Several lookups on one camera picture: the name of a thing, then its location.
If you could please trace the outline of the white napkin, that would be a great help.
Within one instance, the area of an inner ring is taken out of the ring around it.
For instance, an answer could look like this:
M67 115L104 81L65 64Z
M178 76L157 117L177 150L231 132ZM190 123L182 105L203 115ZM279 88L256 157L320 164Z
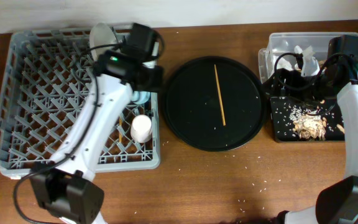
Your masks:
M267 59L265 79L273 78L275 75L283 80L314 78L321 68L319 61L314 55L315 52L312 46L303 49L299 45L294 47L293 52L273 55Z

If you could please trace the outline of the grey round plate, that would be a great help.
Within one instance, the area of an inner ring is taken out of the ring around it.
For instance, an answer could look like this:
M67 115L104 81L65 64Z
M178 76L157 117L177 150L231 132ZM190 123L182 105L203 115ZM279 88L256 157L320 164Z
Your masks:
M117 44L117 37L114 35L112 29L105 23L96 24L89 35L89 47L94 48L102 45ZM105 51L111 49L111 47L101 47L91 51L91 55L94 61L98 60L98 57L105 53Z

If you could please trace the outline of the light blue plastic cup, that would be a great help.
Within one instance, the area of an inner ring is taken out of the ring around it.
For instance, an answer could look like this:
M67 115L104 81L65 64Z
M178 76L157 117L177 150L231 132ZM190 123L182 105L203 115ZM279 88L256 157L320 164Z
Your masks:
M131 97L131 101L134 104L141 105L150 99L151 92L148 91L134 91Z

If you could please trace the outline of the food leftovers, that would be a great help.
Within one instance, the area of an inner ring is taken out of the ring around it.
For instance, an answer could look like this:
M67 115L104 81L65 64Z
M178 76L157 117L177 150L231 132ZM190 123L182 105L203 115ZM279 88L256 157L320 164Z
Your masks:
M288 101L283 117L284 141L343 141L343 119L335 101L320 101L312 108Z

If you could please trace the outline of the wooden chopstick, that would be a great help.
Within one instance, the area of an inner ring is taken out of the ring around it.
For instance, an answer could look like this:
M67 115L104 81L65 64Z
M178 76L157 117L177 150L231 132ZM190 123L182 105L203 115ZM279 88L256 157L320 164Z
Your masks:
M122 143L122 133L121 133L121 128L122 128L122 119L119 118L119 143Z
M217 71L216 64L214 64L214 73L215 73L215 80L216 80L216 86L217 86L218 100L219 100L219 107L220 107L220 110L221 110L222 122L223 122L223 126L226 126L226 118L225 118L225 114L224 114L223 99L222 99L222 96L221 96L221 88L220 88L219 76L218 76L218 71Z

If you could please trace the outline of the pink plastic cup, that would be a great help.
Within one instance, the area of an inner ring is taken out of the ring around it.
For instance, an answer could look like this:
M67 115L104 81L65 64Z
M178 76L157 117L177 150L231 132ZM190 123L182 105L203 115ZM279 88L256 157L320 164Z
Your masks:
M146 115L138 115L132 120L131 137L135 142L145 143L152 138L152 120Z

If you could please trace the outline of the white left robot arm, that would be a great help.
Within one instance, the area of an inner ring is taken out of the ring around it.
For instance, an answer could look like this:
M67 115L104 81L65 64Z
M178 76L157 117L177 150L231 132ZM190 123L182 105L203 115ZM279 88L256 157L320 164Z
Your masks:
M94 60L92 81L79 117L49 161L35 162L22 178L38 206L63 223L104 223L104 191L93 182L101 151L133 93L162 86L164 69L155 61L165 42L155 29L133 23L125 40L97 44L101 36L92 28L85 51Z

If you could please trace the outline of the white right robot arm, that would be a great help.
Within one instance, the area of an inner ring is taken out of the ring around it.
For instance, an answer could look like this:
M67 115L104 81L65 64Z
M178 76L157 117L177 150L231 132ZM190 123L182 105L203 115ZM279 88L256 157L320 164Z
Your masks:
M324 140L335 131L344 135L345 174L319 193L314 206L280 212L273 222L358 223L358 35L315 37L306 49L291 52L296 64L283 52L272 51L263 86L277 140L287 140L283 115L285 103L291 103L294 138Z

